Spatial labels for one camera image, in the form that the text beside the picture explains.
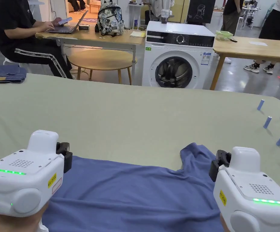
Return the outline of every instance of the human hand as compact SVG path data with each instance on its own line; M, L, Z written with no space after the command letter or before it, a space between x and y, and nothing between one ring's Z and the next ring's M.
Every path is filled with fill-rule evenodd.
M48 203L39 212L29 217L0 215L0 232L36 232L39 221L47 207Z
M220 214L220 222L222 224L222 227L224 228L224 231L225 232L230 232L230 230L228 229L227 224L226 224L226 222L225 222L225 220L224 220L224 218L222 217L221 214Z
M58 27L58 26L60 26L58 24L58 22L60 22L60 21L62 21L62 18L61 17L57 17L51 23L53 24L54 27Z
M41 26L39 26L37 28L38 28L38 32L44 32L49 29L54 29L54 26L53 26L52 22L44 22Z

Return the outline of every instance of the washing machine label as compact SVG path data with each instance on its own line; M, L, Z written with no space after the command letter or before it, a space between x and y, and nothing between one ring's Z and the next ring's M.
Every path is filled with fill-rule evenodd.
M210 52L204 52L201 65L208 65L208 62L210 61L211 53Z

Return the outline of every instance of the backpack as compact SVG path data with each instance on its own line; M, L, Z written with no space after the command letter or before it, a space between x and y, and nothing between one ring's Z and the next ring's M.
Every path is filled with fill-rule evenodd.
M122 9L110 0L104 1L98 12L97 25L102 36L119 36L124 33Z

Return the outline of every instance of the striped pants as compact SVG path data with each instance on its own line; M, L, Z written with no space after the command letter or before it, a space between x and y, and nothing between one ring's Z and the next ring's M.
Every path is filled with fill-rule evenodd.
M2 54L17 63L48 64L54 76L72 79L72 66L68 59L65 62L55 40L32 38L11 50L2 50Z

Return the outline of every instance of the black poster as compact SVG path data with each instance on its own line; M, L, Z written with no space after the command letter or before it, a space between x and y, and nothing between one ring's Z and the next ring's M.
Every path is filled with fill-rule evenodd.
M210 23L215 0L190 0L187 22Z

